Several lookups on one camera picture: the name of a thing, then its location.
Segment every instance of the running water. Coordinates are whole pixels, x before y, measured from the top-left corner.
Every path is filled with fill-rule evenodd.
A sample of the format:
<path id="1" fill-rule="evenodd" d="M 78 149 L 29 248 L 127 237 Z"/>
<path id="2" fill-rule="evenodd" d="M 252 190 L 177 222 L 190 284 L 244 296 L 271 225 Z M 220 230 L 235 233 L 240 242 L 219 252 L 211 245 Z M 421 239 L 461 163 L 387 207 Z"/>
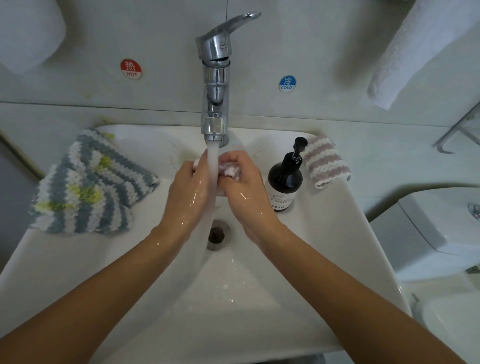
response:
<path id="1" fill-rule="evenodd" d="M 218 148 L 220 142 L 207 140 L 208 149 L 208 201 L 205 212 L 193 230 L 189 241 L 186 242 L 183 250 L 188 250 L 191 266 L 189 267 L 190 276 L 193 278 L 197 275 L 202 266 L 204 254 L 206 252 L 208 236 L 212 227 L 213 211 L 215 210 L 216 200 L 216 182 L 218 179 Z"/>

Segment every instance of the bottle label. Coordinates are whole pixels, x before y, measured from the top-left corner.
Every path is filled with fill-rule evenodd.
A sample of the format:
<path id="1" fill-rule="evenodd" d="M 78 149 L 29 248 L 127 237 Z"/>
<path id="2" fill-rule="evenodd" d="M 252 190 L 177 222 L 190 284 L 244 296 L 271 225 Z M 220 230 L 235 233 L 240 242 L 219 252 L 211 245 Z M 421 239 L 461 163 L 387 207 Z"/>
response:
<path id="1" fill-rule="evenodd" d="M 283 194 L 279 191 L 277 191 L 275 188 L 273 188 L 268 181 L 265 183 L 265 189 L 267 190 L 268 198 L 270 199 L 270 203 L 272 204 L 272 207 L 275 210 L 283 210 L 286 209 L 291 202 L 293 201 L 293 198 L 297 194 L 297 191 L 295 191 L 292 194 Z"/>

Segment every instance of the toilet tank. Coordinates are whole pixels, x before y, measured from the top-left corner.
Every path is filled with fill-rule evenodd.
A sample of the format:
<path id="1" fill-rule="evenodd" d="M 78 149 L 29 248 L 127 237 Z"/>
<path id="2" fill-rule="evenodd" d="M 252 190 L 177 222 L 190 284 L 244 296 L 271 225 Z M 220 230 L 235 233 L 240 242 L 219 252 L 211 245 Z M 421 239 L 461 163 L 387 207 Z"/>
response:
<path id="1" fill-rule="evenodd" d="M 415 192 L 371 222 L 399 280 L 457 273 L 480 262 L 480 188 Z"/>

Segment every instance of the wall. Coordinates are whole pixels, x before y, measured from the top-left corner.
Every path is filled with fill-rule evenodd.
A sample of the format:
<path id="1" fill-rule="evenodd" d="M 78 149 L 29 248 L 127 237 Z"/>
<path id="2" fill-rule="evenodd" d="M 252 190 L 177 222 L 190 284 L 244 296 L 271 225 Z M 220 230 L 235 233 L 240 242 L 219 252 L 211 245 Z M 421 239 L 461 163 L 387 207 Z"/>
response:
<path id="1" fill-rule="evenodd" d="M 0 271 L 22 238 L 38 178 L 0 141 Z"/>
<path id="2" fill-rule="evenodd" d="M 366 97 L 375 62 L 411 4 L 63 0 L 68 30 L 61 48 L 21 76 L 0 65 L 0 129 L 46 171 L 87 126 L 198 125 L 202 77 L 194 38 L 226 17 L 261 10 L 260 19 L 232 34 L 232 126 L 330 134 L 370 216 L 416 189 L 478 185 L 475 145 L 456 137 L 453 156 L 432 145 L 480 101 L 480 25 L 415 75 L 390 111 Z M 141 79 L 121 73 L 124 58 L 140 63 Z M 286 74 L 297 87 L 283 94 L 278 82 Z"/>

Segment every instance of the blue and white striped cloth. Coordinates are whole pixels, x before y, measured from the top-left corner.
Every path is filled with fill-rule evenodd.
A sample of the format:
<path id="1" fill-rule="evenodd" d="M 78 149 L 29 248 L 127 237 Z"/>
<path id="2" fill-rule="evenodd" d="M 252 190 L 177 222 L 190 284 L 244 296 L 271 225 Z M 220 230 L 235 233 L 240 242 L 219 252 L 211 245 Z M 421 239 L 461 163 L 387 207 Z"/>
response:
<path id="1" fill-rule="evenodd" d="M 120 152 L 108 140 L 113 137 L 93 128 L 82 131 L 60 164 L 40 181 L 31 227 L 102 234 L 132 228 L 130 207 L 151 193 L 159 179 Z"/>

